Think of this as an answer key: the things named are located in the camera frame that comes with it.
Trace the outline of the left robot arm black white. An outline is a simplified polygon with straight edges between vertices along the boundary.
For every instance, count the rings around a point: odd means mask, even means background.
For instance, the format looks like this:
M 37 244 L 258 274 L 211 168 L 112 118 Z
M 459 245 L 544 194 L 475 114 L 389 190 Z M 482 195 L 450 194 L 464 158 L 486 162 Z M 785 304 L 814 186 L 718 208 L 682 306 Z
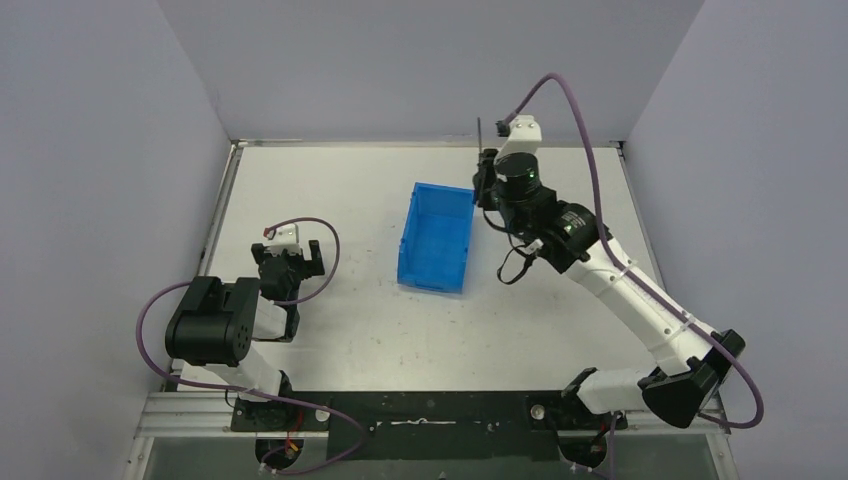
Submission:
M 297 333 L 303 281 L 323 276 L 320 242 L 255 243 L 251 255 L 256 277 L 225 283 L 197 276 L 189 284 L 165 333 L 167 353 L 206 369 L 238 391 L 242 400 L 259 402 L 257 417 L 273 431 L 289 428 L 297 404 L 289 396 L 287 374 L 258 351 L 258 342 L 288 343 Z

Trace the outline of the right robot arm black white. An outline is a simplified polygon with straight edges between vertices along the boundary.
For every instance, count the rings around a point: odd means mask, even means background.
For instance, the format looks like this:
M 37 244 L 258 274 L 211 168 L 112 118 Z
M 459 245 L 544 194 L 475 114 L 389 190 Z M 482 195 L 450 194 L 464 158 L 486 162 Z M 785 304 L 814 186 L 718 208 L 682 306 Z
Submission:
M 647 410 L 668 425 L 689 427 L 726 379 L 744 339 L 685 314 L 588 208 L 542 185 L 538 166 L 531 153 L 500 157 L 483 150 L 473 176 L 475 204 L 500 213 L 497 229 L 524 271 L 539 259 L 548 262 L 606 306 L 655 362 L 649 370 L 584 369 L 562 392 L 565 419 L 585 429 L 605 414 Z

